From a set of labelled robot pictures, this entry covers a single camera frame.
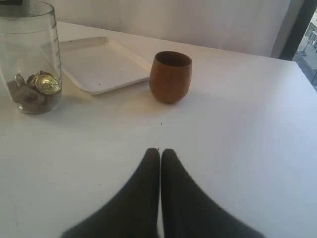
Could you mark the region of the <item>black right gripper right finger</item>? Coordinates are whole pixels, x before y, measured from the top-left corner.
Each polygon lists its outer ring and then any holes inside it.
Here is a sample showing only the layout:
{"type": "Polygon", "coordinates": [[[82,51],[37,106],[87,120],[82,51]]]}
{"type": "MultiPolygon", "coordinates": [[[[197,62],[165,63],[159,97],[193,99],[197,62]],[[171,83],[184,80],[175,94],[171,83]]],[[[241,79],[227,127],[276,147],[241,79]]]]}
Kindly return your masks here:
{"type": "Polygon", "coordinates": [[[160,183],[166,238],[263,237],[210,199],[172,149],[165,149],[162,153],[160,183]]]}

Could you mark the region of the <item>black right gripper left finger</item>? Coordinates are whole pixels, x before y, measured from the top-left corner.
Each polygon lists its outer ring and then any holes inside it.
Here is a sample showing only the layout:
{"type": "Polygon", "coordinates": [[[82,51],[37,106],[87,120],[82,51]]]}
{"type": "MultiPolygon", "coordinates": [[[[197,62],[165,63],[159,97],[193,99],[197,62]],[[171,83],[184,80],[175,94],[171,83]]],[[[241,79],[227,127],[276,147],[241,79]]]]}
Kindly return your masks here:
{"type": "Polygon", "coordinates": [[[123,188],[62,237],[157,238],[159,192],[160,155],[156,148],[149,148],[123,188]]]}

